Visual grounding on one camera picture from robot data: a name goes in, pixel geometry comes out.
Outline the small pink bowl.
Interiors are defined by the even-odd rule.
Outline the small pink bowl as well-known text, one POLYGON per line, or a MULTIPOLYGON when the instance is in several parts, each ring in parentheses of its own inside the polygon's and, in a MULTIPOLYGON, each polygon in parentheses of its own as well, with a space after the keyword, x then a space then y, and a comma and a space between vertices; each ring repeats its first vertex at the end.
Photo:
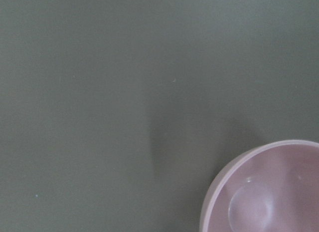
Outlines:
POLYGON ((318 143, 278 141, 233 159, 209 186, 199 229, 202 232, 318 231, 318 143))

